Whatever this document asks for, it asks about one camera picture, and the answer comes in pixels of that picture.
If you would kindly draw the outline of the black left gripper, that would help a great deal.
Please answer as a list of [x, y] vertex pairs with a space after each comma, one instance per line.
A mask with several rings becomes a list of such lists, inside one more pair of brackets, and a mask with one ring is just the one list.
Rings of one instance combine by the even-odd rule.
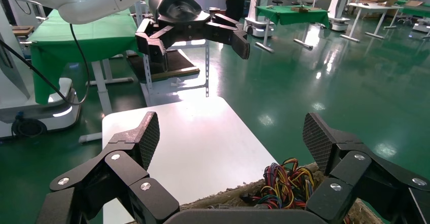
[[138, 51], [149, 63], [168, 71], [167, 49], [176, 42], [207, 39], [232, 47], [242, 59], [249, 59], [250, 44], [242, 24], [223, 14], [210, 19], [195, 0], [148, 0], [153, 19], [139, 25], [135, 37]]

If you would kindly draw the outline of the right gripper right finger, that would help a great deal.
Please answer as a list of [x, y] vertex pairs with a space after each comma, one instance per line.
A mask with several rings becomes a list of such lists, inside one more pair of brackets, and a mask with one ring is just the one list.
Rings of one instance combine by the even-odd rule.
[[429, 180], [373, 153], [356, 135], [329, 127], [317, 113], [304, 119], [303, 141], [325, 180], [305, 209], [340, 223], [357, 199], [391, 223], [429, 223]]

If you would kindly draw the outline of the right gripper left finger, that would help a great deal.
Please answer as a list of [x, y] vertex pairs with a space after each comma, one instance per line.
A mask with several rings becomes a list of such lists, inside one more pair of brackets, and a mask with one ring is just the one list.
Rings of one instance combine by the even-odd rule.
[[166, 222], [180, 206], [148, 173], [159, 140], [153, 111], [136, 128], [114, 134], [96, 157], [52, 180], [37, 223], [89, 223], [114, 199], [137, 223]]

